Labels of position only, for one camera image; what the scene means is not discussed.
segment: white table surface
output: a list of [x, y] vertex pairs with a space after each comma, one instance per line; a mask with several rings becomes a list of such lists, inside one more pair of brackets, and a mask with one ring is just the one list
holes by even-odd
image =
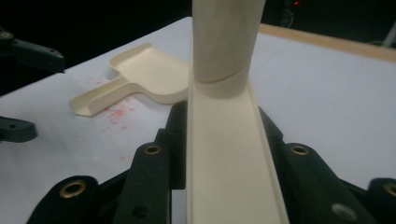
[[[99, 183], [131, 165], [135, 150], [165, 126], [170, 105], [131, 95], [92, 118], [71, 98], [115, 75], [108, 60], [149, 42], [186, 62], [191, 18], [0, 98], [0, 115], [32, 121], [39, 136], [0, 144], [0, 223], [25, 223], [59, 181], [90, 175]], [[396, 63], [259, 34], [250, 77], [259, 105], [285, 142], [311, 146], [346, 181], [366, 189], [396, 178]], [[174, 223], [185, 223], [185, 192], [174, 193]]]

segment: beige tube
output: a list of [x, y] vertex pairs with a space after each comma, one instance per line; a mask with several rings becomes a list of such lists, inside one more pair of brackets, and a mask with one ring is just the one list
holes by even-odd
[[193, 0], [193, 74], [215, 82], [246, 71], [248, 78], [265, 0]]

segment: dark background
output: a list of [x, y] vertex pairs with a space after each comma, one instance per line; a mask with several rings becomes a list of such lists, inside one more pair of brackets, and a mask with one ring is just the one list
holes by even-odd
[[[262, 22], [280, 26], [288, 9], [294, 15], [291, 29], [367, 43], [385, 39], [396, 20], [395, 2], [267, 0]], [[12, 0], [0, 8], [0, 26], [18, 39], [59, 50], [66, 67], [191, 16], [191, 0]], [[50, 75], [0, 58], [0, 95]]]

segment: beige plastic scoop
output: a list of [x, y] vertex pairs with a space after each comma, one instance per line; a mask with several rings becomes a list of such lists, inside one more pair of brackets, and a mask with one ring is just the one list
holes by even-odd
[[174, 104], [188, 96], [188, 64], [148, 43], [114, 56], [110, 66], [120, 75], [72, 99], [69, 105], [76, 114], [93, 116], [135, 92], [161, 104]]

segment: scoop handle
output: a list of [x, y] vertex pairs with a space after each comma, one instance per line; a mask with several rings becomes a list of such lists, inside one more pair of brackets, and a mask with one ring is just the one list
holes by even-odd
[[125, 77], [117, 77], [72, 99], [69, 106], [76, 114], [91, 117], [134, 93], [133, 85]]

